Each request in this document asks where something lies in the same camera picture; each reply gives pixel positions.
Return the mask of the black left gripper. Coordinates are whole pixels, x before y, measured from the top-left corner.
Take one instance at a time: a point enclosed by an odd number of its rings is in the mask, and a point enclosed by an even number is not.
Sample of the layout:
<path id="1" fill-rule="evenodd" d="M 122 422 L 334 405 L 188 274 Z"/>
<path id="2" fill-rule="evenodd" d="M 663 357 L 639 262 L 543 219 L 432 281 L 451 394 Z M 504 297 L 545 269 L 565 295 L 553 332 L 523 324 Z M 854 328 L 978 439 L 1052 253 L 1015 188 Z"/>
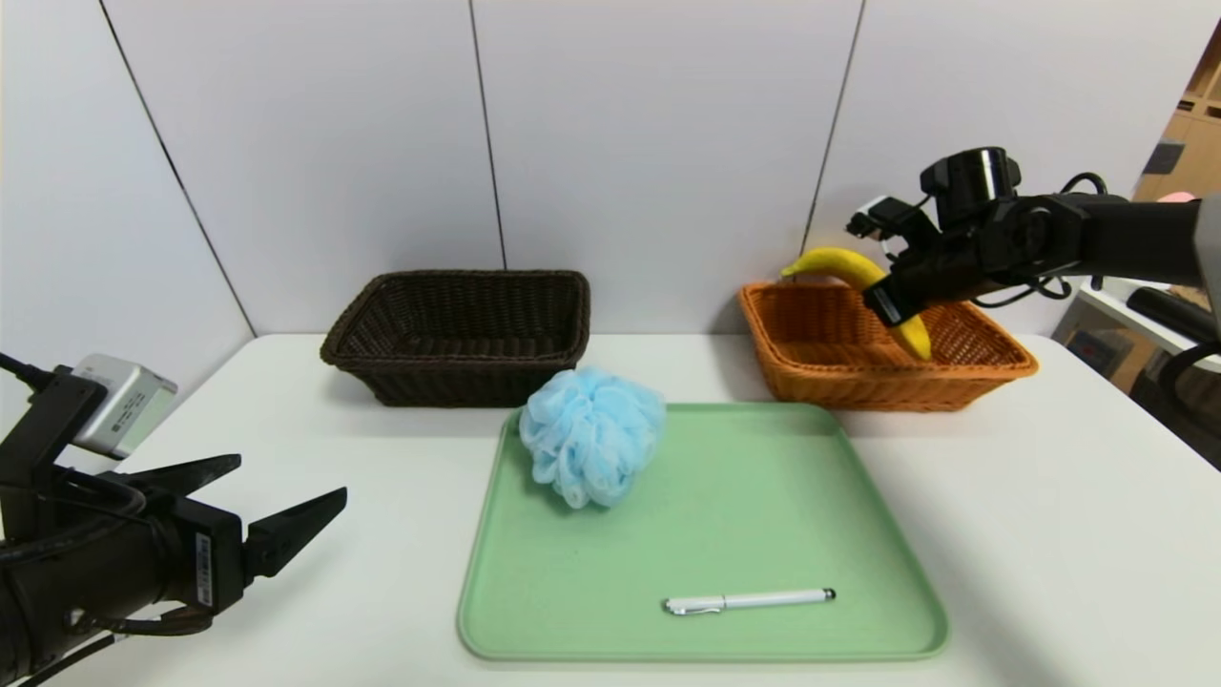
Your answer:
<path id="1" fill-rule="evenodd" d="M 201 635 L 274 578 L 347 506 L 348 488 L 245 528 L 197 491 L 241 467 L 219 455 L 96 477 L 66 472 L 39 506 L 55 531 L 2 547 L 2 678 L 44 682 L 127 636 Z"/>

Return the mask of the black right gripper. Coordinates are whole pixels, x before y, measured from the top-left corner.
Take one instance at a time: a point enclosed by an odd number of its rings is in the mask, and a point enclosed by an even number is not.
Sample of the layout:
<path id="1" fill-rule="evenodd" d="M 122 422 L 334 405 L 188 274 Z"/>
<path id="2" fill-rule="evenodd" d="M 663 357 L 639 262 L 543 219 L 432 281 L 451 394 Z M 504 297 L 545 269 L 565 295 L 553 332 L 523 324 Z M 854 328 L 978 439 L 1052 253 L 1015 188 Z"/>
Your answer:
<path id="1" fill-rule="evenodd" d="M 886 326 L 906 325 L 944 304 L 968 301 L 984 286 L 980 248 L 972 244 L 907 246 L 875 271 L 862 297 Z"/>

